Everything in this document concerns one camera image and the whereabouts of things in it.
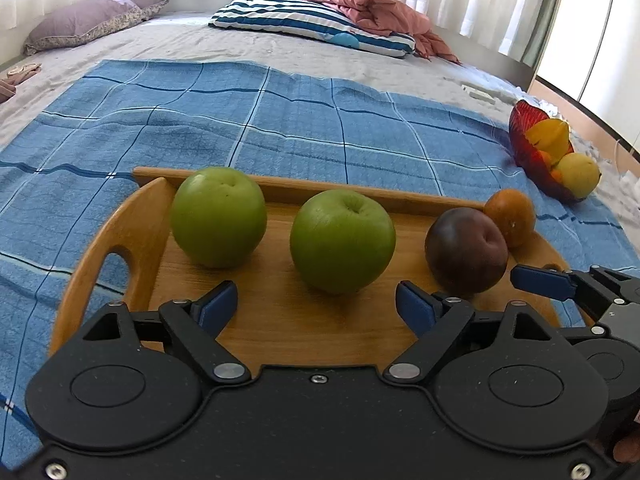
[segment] fruit bowl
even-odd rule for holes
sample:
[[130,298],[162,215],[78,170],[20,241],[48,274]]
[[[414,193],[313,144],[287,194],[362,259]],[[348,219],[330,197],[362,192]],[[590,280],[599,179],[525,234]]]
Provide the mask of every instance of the fruit bowl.
[[[100,267],[109,253],[120,254],[130,270],[123,301],[132,311],[146,311],[174,299],[196,299],[223,280],[238,286],[238,310],[218,340],[252,373],[262,364],[365,365],[386,367],[415,336],[396,313],[396,286],[409,280],[422,290],[442,290],[424,257],[424,239],[443,212],[456,207],[482,211],[484,204],[440,196],[370,187],[345,186],[269,176],[252,176],[267,207],[267,229],[245,263],[232,269],[194,264],[178,247],[169,222],[176,190],[194,172],[135,168],[140,189],[105,222],[74,271],[60,302],[50,352],[78,329]],[[297,272],[289,235],[300,207],[328,189],[348,189],[378,202],[396,229],[391,262],[356,294],[330,296],[309,288]],[[527,301],[558,326],[547,298],[513,288],[509,271],[516,264],[568,268],[538,233],[510,251],[507,273],[477,294],[479,310],[504,310],[508,301]]]
[[[578,202],[578,198],[569,189],[551,176],[540,152],[525,136],[525,132],[530,127],[548,118],[544,111],[526,101],[520,100],[516,103],[509,119],[509,138],[513,146],[513,158],[540,191],[565,204]],[[574,147],[570,142],[567,153],[573,152]]]

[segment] blue and white striped pillow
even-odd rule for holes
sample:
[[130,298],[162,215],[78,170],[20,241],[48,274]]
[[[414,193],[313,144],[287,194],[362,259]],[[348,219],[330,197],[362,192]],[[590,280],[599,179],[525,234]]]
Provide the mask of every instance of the blue and white striped pillow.
[[408,34],[370,34],[337,10],[302,0],[234,0],[213,15],[209,26],[285,32],[391,57],[415,51]]

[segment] blue towel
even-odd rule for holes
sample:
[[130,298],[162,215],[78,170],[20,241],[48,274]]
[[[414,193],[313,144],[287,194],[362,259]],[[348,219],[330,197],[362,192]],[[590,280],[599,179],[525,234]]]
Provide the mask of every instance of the blue towel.
[[[100,63],[0,153],[0,460],[15,467],[37,449],[24,389],[72,269],[137,188],[135,166],[233,166],[483,201],[514,187],[573,268],[640,276],[612,213],[594,198],[563,206],[540,193],[514,164],[506,130],[468,110],[252,63]],[[126,265],[110,256],[88,313],[126,283]],[[557,307],[564,325],[581,324],[571,302]]]

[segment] yellow pear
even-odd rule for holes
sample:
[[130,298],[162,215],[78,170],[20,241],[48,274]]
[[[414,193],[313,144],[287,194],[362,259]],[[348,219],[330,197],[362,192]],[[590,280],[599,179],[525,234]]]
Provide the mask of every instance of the yellow pear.
[[551,156],[551,166],[556,165],[569,149],[569,125],[560,119],[540,121],[524,135],[536,149]]
[[568,153],[560,159],[556,170],[562,174],[562,185],[576,198],[585,198],[600,181],[596,161],[582,153]]

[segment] pillow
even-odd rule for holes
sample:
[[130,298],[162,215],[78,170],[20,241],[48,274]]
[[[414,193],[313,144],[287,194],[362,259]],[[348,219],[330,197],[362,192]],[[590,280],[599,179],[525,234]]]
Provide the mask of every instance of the pillow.
[[234,0],[213,15],[209,26],[286,32],[391,57],[415,51],[415,40],[408,34],[377,36],[337,10],[302,0]]
[[50,13],[24,43],[27,56],[78,46],[155,16],[169,0],[82,0]]

